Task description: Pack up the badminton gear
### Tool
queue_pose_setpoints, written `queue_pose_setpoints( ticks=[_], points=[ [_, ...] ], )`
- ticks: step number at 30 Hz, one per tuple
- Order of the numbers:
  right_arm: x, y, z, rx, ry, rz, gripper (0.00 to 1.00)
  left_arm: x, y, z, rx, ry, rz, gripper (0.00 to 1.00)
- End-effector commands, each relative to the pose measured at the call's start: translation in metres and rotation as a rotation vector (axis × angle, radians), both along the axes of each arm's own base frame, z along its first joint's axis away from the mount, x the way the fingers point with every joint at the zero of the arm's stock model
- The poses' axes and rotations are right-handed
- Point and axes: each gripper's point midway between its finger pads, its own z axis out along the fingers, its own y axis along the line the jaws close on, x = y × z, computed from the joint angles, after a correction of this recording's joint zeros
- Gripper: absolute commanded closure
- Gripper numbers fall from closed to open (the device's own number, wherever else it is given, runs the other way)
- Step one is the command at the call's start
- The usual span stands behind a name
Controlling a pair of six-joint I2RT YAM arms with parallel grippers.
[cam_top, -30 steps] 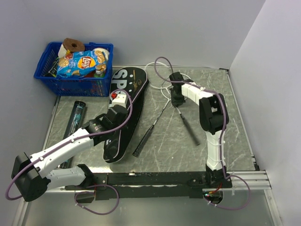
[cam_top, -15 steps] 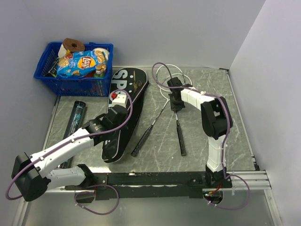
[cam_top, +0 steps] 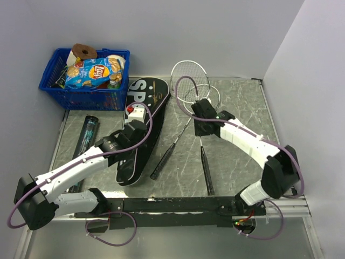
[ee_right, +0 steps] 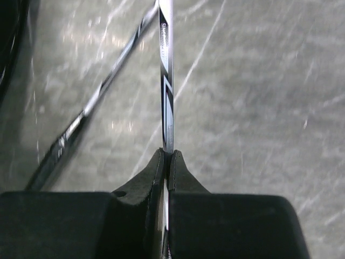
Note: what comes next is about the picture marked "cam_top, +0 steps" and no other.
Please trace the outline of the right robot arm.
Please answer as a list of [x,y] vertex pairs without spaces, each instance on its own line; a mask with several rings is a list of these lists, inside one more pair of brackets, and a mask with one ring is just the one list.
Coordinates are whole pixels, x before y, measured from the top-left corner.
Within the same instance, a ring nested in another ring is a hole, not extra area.
[[241,149],[262,169],[261,179],[243,188],[235,196],[235,208],[240,215],[249,214],[256,205],[268,198],[282,197],[300,181],[296,151],[269,142],[247,128],[233,114],[216,112],[207,99],[191,105],[196,133],[216,135]]

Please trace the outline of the black shuttlecock tube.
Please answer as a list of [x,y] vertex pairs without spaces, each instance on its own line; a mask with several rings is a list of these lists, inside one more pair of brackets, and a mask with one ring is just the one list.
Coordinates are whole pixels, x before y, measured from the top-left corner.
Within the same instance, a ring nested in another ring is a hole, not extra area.
[[72,159],[84,154],[91,146],[94,145],[96,134],[99,128],[99,119],[92,115],[85,116],[79,139],[75,147]]

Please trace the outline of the blue plastic basket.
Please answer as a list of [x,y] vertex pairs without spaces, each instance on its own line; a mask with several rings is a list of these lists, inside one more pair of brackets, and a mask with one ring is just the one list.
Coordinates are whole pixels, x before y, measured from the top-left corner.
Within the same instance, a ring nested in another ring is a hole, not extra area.
[[97,50],[99,58],[109,55],[118,55],[125,59],[125,68],[122,73],[121,85],[115,89],[108,88],[53,88],[66,67],[70,48],[58,48],[49,60],[38,88],[48,93],[62,108],[66,110],[91,110],[91,111],[122,111],[125,109],[128,84],[130,51],[117,49]]

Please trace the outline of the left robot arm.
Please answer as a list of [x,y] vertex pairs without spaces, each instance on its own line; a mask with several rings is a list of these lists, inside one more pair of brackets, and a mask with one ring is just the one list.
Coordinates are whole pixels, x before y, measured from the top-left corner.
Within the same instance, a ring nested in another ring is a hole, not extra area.
[[152,124],[134,120],[123,129],[103,137],[84,154],[48,173],[23,176],[18,181],[14,210],[18,210],[24,224],[37,230],[55,217],[72,213],[90,213],[95,217],[107,211],[107,199],[97,188],[67,193],[67,188],[93,173],[127,159],[149,137]]

